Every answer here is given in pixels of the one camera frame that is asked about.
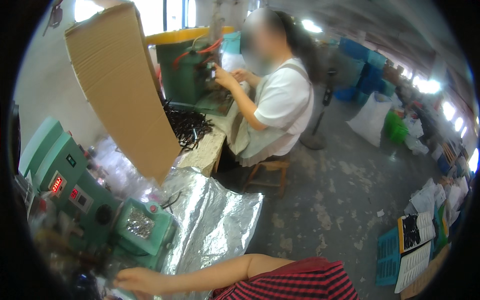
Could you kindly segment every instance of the ceiling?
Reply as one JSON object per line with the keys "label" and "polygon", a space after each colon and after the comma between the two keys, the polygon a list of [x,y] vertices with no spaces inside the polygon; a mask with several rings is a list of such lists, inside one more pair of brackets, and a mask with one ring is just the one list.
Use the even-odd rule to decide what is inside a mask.
{"label": "ceiling", "polygon": [[429,0],[264,0],[267,8],[310,19],[337,34],[357,36],[429,76],[435,56],[447,64],[450,85],[472,109],[471,75],[443,17]]}

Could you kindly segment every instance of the woman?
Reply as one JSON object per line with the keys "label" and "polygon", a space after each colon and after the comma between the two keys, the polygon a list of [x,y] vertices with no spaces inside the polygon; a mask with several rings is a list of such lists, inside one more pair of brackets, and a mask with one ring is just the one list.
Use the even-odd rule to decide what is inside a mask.
{"label": "woman", "polygon": [[[248,123],[250,142],[237,156],[245,167],[292,149],[312,115],[312,84],[320,77],[312,39],[288,14],[268,11],[251,35],[256,55],[276,70],[260,78],[246,70],[228,73],[216,65],[215,76],[232,93]],[[255,102],[242,90],[242,81],[256,89]]]}
{"label": "woman", "polygon": [[214,290],[211,299],[348,299],[358,295],[341,261],[323,257],[300,261],[246,254],[180,275],[164,275],[145,268],[117,274],[116,287],[132,291],[138,300]]}

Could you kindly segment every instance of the red digital display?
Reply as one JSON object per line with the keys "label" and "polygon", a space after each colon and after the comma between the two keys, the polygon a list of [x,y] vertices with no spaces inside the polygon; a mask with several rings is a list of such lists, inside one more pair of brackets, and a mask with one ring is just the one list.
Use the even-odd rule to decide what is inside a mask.
{"label": "red digital display", "polygon": [[75,199],[75,197],[77,196],[77,194],[78,194],[77,189],[73,189],[72,193],[70,194],[70,197],[71,197],[72,199]]}
{"label": "red digital display", "polygon": [[63,180],[62,180],[60,177],[57,177],[57,180],[55,180],[55,182],[53,183],[53,186],[52,186],[52,191],[53,191],[53,192],[57,192],[57,191],[58,191],[58,189],[59,189],[62,181],[63,181]]}

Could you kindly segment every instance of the red striped shirt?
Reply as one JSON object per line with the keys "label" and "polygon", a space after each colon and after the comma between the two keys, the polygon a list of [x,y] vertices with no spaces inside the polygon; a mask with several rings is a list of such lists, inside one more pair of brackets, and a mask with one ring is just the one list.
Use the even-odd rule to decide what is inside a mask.
{"label": "red striped shirt", "polygon": [[359,297],[341,261],[312,257],[213,291],[210,299],[345,299]]}

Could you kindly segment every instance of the yellow pipe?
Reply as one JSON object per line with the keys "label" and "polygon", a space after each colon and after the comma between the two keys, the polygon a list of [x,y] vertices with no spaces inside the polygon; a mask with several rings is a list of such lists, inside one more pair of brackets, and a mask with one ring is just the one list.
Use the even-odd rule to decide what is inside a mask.
{"label": "yellow pipe", "polygon": [[[223,27],[222,34],[234,32],[233,26]],[[208,34],[208,27],[188,28],[176,31],[166,31],[152,36],[146,36],[147,45],[173,44],[195,39]]]}

